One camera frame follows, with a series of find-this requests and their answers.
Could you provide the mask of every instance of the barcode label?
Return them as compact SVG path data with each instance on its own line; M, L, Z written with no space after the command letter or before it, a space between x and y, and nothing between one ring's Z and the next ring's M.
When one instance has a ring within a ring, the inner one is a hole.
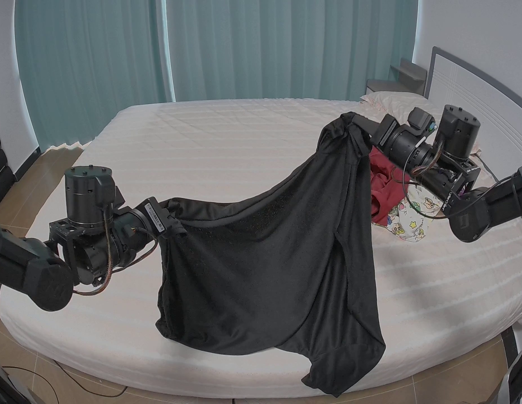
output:
M145 209L147 210L147 212L149 213L149 217L151 218L151 220L153 221L154 225L156 226L156 228L158 229L158 232L163 232L165 231L165 227L163 226L162 222L160 221L160 219L158 218L157 216L157 213L156 211L154 210L153 206L151 204L145 204Z

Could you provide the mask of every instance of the tile floor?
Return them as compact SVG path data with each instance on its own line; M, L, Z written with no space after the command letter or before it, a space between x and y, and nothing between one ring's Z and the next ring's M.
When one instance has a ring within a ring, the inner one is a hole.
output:
M0 224L23 237L37 212L58 185L65 169L78 158L81 149L51 150L42 155L21 181L14 185L0 205ZM18 366L43 375L54 386L61 404L231 404L231 400L211 400L164 395L128 388L118 398L91 395L76 385L55 363L42 354L19 345L0 320L0 364ZM73 368L66 370L86 389L115 395L123 387L97 379ZM8 369L46 404L56 403L51 388L34 374ZM407 379L366 391L343 394L335 399L321 396L301 399L236 399L236 404L477 404L486 400L507 371L504 345L500 336L457 359L427 369Z

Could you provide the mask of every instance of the gray wall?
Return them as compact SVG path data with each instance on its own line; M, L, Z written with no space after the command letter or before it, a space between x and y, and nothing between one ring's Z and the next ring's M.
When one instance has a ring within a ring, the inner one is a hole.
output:
M14 37L15 0L0 0L0 138L16 172L38 146L22 92Z
M522 97L522 0L420 0L414 62L429 69L433 46Z

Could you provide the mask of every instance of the white bed sheet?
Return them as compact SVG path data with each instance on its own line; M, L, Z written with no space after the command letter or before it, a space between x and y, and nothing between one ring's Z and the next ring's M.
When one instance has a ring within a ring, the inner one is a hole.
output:
M379 120L365 103L236 100L128 108L76 164L111 167L127 204L148 196L238 201L269 189L315 151L321 128L341 112ZM492 180L482 172L482 185ZM29 230L47 239L66 216L63 183ZM351 390L405 378L493 338L522 315L522 222L496 227L473 244L444 220L419 243L373 226L378 309L386 352ZM3 287L0 317L22 345L122 385L212 398L321 394L300 379L307 358L278 349L245 356L209 354L164 339L159 317L160 252L114 276L94 297L73 296L46 313Z

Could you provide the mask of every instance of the curtain fold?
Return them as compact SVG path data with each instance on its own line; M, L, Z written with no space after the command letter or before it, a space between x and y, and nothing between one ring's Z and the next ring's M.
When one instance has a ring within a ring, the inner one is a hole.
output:
M177 100L356 100L412 58L418 0L166 0Z
M16 0L20 78L42 150L86 143L121 109L170 97L157 1Z

